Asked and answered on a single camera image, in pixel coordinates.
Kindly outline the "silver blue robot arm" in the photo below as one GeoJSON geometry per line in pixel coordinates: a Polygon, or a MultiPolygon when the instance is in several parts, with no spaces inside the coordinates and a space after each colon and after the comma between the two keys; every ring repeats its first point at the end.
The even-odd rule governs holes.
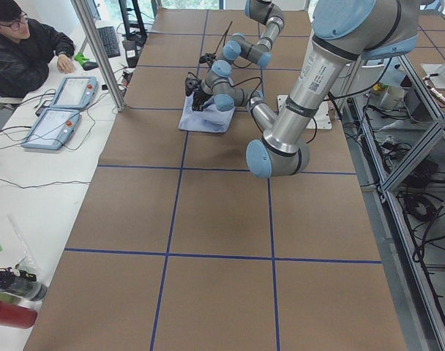
{"type": "Polygon", "coordinates": [[[269,65],[274,43],[285,27],[283,11],[273,1],[250,0],[246,1],[244,13],[265,26],[258,41],[252,43],[242,33],[234,33],[222,51],[212,56],[210,66],[217,60],[232,64],[239,57],[261,68],[269,65]]]}
{"type": "Polygon", "coordinates": [[[319,1],[313,14],[313,49],[279,113],[259,91],[231,85],[232,63],[242,57],[266,67],[272,47],[285,26],[282,10],[272,1],[247,1],[247,17],[265,25],[256,44],[235,34],[210,64],[202,80],[187,77],[185,90],[193,110],[213,99],[218,111],[244,106],[263,130],[249,142],[246,161],[260,178],[291,176],[306,168],[310,152],[302,133],[313,119],[346,64],[411,52],[417,43],[420,1],[319,1]]]}

